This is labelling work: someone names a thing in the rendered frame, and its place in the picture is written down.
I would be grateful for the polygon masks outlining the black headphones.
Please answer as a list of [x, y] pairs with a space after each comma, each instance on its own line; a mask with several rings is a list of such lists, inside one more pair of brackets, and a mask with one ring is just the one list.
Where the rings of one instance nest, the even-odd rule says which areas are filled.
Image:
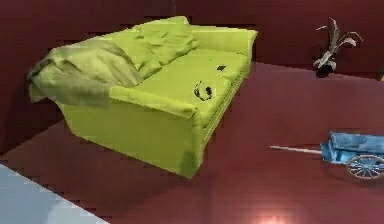
[[200, 81], [194, 87], [194, 95], [201, 101], [210, 100], [213, 95], [212, 88]]

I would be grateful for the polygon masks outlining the lime green sofa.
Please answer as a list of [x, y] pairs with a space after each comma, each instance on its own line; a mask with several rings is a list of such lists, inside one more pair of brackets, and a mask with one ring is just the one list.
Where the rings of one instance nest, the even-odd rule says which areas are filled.
[[[204, 149], [251, 70], [254, 30], [192, 25], [199, 46], [132, 88], [114, 86], [103, 108], [61, 105], [71, 132], [85, 140], [192, 178]], [[132, 28], [108, 34], [122, 47], [144, 47]], [[223, 71], [216, 68], [225, 65]], [[202, 81], [212, 98], [194, 95]]]

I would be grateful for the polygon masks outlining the lime green cushion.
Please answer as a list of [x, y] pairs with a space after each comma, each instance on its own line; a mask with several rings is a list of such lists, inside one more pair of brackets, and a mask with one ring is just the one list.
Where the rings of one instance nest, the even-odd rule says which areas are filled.
[[133, 29], [149, 50], [148, 58], [139, 69], [144, 79], [199, 46], [185, 16], [154, 20], [136, 25]]

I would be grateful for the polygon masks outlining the olive green draped blanket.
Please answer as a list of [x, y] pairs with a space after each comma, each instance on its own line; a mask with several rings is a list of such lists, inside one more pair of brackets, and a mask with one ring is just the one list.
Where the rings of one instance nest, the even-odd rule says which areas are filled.
[[116, 44], [90, 39], [53, 48], [27, 75], [32, 102], [106, 107], [113, 86], [135, 87], [143, 79]]

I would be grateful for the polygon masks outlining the pale house plant black pot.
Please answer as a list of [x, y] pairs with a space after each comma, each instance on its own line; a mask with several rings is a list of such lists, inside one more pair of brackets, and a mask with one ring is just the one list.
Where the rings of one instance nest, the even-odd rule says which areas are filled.
[[363, 41], [360, 34], [356, 31], [348, 31], [341, 34], [337, 21], [332, 17], [329, 17], [328, 25], [318, 27], [317, 31], [324, 29], [328, 31], [328, 46], [322, 56], [313, 62], [317, 78], [326, 78], [336, 70], [336, 56], [343, 45], [349, 44], [356, 47], [358, 41]]

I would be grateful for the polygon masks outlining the blue wooden cart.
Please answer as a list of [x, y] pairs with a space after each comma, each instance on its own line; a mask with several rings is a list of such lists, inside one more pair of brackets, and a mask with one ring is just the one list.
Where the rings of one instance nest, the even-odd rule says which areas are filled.
[[325, 162], [344, 165], [349, 174], [360, 180], [384, 177], [384, 136], [330, 132], [319, 150], [286, 146], [272, 149], [318, 154]]

